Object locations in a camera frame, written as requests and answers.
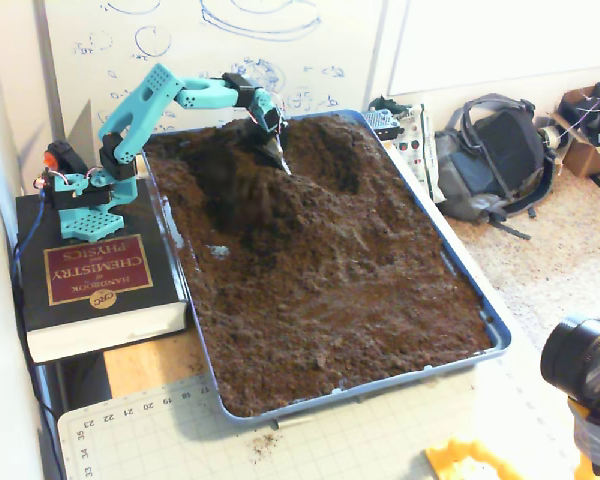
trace yellow object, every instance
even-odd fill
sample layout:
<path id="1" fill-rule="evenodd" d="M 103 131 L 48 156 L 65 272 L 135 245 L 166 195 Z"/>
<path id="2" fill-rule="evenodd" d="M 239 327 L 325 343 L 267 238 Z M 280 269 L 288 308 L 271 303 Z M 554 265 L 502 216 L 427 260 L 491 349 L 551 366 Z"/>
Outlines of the yellow object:
<path id="1" fill-rule="evenodd" d="M 584 453 L 580 454 L 580 465 L 573 475 L 574 480 L 598 480 L 599 476 L 593 474 L 593 466 Z"/>
<path id="2" fill-rule="evenodd" d="M 452 438 L 447 445 L 427 448 L 425 454 L 439 480 L 463 480 L 465 473 L 460 472 L 457 465 L 471 459 L 493 467 L 500 480 L 524 480 L 515 468 L 496 457 L 479 441 L 462 442 Z"/>

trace teal robotic arm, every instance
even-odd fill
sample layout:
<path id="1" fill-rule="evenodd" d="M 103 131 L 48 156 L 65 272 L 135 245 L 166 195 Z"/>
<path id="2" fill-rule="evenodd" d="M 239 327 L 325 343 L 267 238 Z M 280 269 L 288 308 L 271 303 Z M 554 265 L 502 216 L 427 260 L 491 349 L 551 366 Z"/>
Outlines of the teal robotic arm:
<path id="1" fill-rule="evenodd" d="M 94 242 L 124 226 L 124 219 L 109 209 L 136 198 L 135 157 L 173 101 L 185 109 L 247 109 L 264 134 L 264 150 L 291 173 L 280 147 L 279 134 L 286 123 L 268 92 L 237 74 L 225 73 L 219 79 L 179 78 L 156 64 L 98 131 L 102 169 L 53 177 L 47 174 L 43 183 L 49 186 L 48 193 L 58 209 L 62 238 Z M 66 147 L 51 144 L 47 153 L 62 160 L 62 151 Z"/>
<path id="2" fill-rule="evenodd" d="M 265 133 L 275 135 L 282 116 L 263 88 L 238 75 L 225 73 L 221 79 L 178 78 L 161 64 L 155 65 L 142 84 L 109 116 L 98 136 L 129 132 L 115 148 L 118 162 L 129 163 L 149 139 L 164 110 L 175 101 L 190 108 L 246 108 Z"/>

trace plastic tray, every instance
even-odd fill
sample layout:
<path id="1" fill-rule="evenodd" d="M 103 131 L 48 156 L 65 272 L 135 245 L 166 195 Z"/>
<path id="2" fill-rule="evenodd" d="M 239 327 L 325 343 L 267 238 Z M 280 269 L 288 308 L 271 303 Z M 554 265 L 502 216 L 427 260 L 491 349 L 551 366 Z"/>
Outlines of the plastic tray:
<path id="1" fill-rule="evenodd" d="M 369 132 L 371 132 L 374 135 L 374 138 L 376 138 L 378 143 L 380 143 L 380 141 L 378 140 L 378 137 L 375 135 L 373 130 L 369 127 L 369 125 L 364 120 L 362 115 L 353 110 L 338 110 L 338 111 L 332 111 L 332 112 L 328 112 L 328 113 L 316 113 L 316 114 L 310 114 L 310 115 L 302 115 L 302 116 L 293 117 L 293 118 L 306 118 L 306 117 L 313 117 L 313 116 L 333 116 L 333 115 L 339 115 L 341 118 L 343 118 L 344 120 L 346 120 L 348 122 L 351 122 L 352 124 L 364 126 L 365 128 L 367 128 L 367 130 L 369 130 Z M 163 133 L 163 134 L 158 134 L 158 135 L 160 135 L 160 136 L 174 135 L 174 134 L 178 134 L 178 133 L 182 133 L 182 131 L 169 132 L 169 133 Z M 445 236 L 445 234 L 443 233 L 443 230 L 440 228 L 440 223 L 441 222 L 446 223 L 446 220 L 444 220 L 441 216 L 438 216 L 438 219 L 436 220 L 435 218 L 432 218 L 431 214 L 429 214 L 427 212 L 427 208 L 424 207 L 424 204 L 429 203 L 430 204 L 429 209 L 431 209 L 431 206 L 433 206 L 433 203 L 432 203 L 431 199 L 429 197 L 427 197 L 425 192 L 423 192 L 422 189 L 419 188 L 419 183 L 418 183 L 417 179 L 408 170 L 408 168 L 405 168 L 404 166 L 402 168 L 400 168 L 391 159 L 391 157 L 388 154 L 386 155 L 386 159 L 387 159 L 387 162 L 391 162 L 396 166 L 396 168 L 400 172 L 400 175 L 405 180 L 406 188 L 413 193 L 418 207 L 420 207 L 420 209 L 422 209 L 429 216 L 429 218 L 432 219 L 432 223 L 434 224 L 434 227 L 436 228 L 438 234 L 440 235 L 440 237 L 442 238 L 443 243 L 444 243 L 445 252 L 441 252 L 441 255 L 443 255 L 443 258 L 445 258 L 445 260 L 449 266 L 449 269 L 451 271 L 450 274 L 455 273 L 458 275 L 465 275 L 469 279 L 469 281 L 470 281 L 471 285 L 473 286 L 474 290 L 476 291 L 476 293 L 478 293 L 478 295 L 482 298 L 483 310 L 481 312 L 481 317 L 482 317 L 482 320 L 485 322 L 486 331 L 487 331 L 487 334 L 489 335 L 489 338 L 491 339 L 491 344 L 493 346 L 487 350 L 477 352 L 477 353 L 471 355 L 470 357 L 467 357 L 465 359 L 458 360 L 458 361 L 455 361 L 452 363 L 447 363 L 447 364 L 440 365 L 437 367 L 427 366 L 423 370 L 420 370 L 420 371 L 406 372 L 406 373 L 402 373 L 400 375 L 395 375 L 393 377 L 385 378 L 382 380 L 376 380 L 373 382 L 365 383 L 363 385 L 358 385 L 356 387 L 352 387 L 352 388 L 348 388 L 348 389 L 336 388 L 330 394 L 323 395 L 321 397 L 316 397 L 316 398 L 311 398 L 311 399 L 297 399 L 290 405 L 287 405 L 285 407 L 278 408 L 275 410 L 270 410 L 268 412 L 265 412 L 261 415 L 254 416 L 254 417 L 237 417 L 237 416 L 231 414 L 224 407 L 224 405 L 222 404 L 222 400 L 220 399 L 220 396 L 218 395 L 217 399 L 218 399 L 218 402 L 220 403 L 220 407 L 221 407 L 222 411 L 226 413 L 226 415 L 229 419 L 231 419 L 235 422 L 240 422 L 242 424 L 255 424 L 255 423 L 260 423 L 260 422 L 264 422 L 267 420 L 280 420 L 283 417 L 287 417 L 291 414 L 295 414 L 295 413 L 298 413 L 301 411 L 315 409 L 318 407 L 323 407 L 327 404 L 342 401 L 342 400 L 349 399 L 352 397 L 368 395 L 370 393 L 377 393 L 381 390 L 386 390 L 390 387 L 394 387 L 397 385 L 403 385 L 403 384 L 407 384 L 410 382 L 414 382 L 416 380 L 421 380 L 421 379 L 424 379 L 427 377 L 431 377 L 434 375 L 448 373 L 453 370 L 458 370 L 461 368 L 466 368 L 466 367 L 474 365 L 478 362 L 492 359 L 494 357 L 502 355 L 506 351 L 506 349 L 509 347 L 509 345 L 511 344 L 511 332 L 509 331 L 509 328 L 507 327 L 507 325 L 504 323 L 503 319 L 498 314 L 496 308 L 494 308 L 494 305 L 493 305 L 491 299 L 483 291 L 483 289 L 480 288 L 480 286 L 478 285 L 476 280 L 470 274 L 468 268 L 460 260 L 459 253 L 452 246 L 452 243 L 457 243 L 457 242 L 449 242 L 449 239 Z M 146 157 L 145 157 L 145 164 L 147 165 L 147 170 L 149 171 L 149 176 L 151 177 L 151 180 L 152 180 L 150 183 L 153 183 L 155 186 L 155 180 L 153 179 L 153 176 L 151 175 L 150 166 L 148 165 L 148 161 L 147 161 Z M 411 182 L 407 181 L 407 178 L 406 178 L 407 176 L 412 177 L 412 178 L 410 178 Z M 416 188 L 411 188 L 409 186 L 409 184 L 416 186 Z M 168 209 L 163 208 L 163 213 L 165 214 L 165 217 L 167 218 L 167 222 L 166 222 L 167 228 L 169 228 L 169 225 L 174 225 L 173 220 L 169 218 L 170 213 L 169 213 Z M 201 341 L 202 347 L 204 349 L 207 366 L 209 367 L 209 371 L 211 372 L 213 384 L 217 391 L 218 384 L 216 381 L 215 374 L 213 372 L 213 365 L 211 364 L 211 358 L 209 357 L 209 352 L 207 351 L 207 347 L 206 347 L 206 344 L 204 341 L 204 335 L 203 335 L 202 329 L 200 327 L 200 322 L 198 321 L 198 317 L 195 313 L 195 298 L 193 298 L 191 300 L 194 304 L 194 308 L 192 310 L 193 310 L 193 315 L 194 315 L 194 319 L 195 319 L 196 329 L 198 331 L 198 335 L 200 337 L 200 341 Z"/>

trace soil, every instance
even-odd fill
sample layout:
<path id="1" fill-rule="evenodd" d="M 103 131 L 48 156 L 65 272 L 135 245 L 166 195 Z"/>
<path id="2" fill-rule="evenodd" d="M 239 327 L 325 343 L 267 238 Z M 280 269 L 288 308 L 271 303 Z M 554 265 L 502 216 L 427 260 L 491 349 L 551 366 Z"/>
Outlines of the soil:
<path id="1" fill-rule="evenodd" d="M 340 117 L 291 121 L 288 176 L 245 128 L 146 146 L 229 412 L 258 415 L 492 346 L 478 296 L 449 272 L 369 132 Z"/>

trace gray backpack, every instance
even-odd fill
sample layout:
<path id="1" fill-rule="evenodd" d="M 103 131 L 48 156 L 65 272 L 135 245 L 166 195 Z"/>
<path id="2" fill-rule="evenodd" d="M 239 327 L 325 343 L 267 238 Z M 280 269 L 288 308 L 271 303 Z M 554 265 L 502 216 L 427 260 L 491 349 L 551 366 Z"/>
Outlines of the gray backpack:
<path id="1" fill-rule="evenodd" d="M 474 124 L 470 112 L 478 105 L 493 113 Z M 444 215 L 487 221 L 529 238 L 502 222 L 541 201 L 553 183 L 555 152 L 533 124 L 534 109 L 526 100 L 492 93 L 467 102 L 436 132 L 438 185 L 447 198 L 438 207 Z"/>

